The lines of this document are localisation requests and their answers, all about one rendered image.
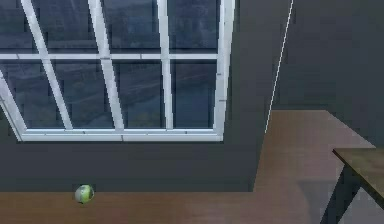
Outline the brown wooden table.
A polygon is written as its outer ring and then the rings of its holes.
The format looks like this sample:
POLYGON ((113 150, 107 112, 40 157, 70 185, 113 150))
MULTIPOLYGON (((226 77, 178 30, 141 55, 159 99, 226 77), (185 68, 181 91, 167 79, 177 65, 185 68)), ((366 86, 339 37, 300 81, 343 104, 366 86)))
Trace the brown wooden table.
POLYGON ((384 149, 334 148, 343 169, 320 224, 338 224, 360 188, 384 210, 384 149))

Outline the white framed window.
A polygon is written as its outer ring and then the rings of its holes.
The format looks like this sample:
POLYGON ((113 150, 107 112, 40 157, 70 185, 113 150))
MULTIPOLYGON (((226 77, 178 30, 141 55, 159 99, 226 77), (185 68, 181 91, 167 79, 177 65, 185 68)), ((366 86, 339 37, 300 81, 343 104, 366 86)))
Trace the white framed window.
POLYGON ((0 109, 23 142, 220 142, 234 9, 0 0, 0 109))

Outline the green and grey ball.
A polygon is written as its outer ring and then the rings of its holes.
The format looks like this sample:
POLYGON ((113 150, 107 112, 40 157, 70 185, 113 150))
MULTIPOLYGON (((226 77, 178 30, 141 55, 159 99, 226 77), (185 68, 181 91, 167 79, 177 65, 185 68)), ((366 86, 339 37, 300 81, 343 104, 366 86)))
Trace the green and grey ball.
POLYGON ((75 191, 75 200, 78 203, 85 204, 94 197, 94 189, 91 185, 81 185, 75 191))

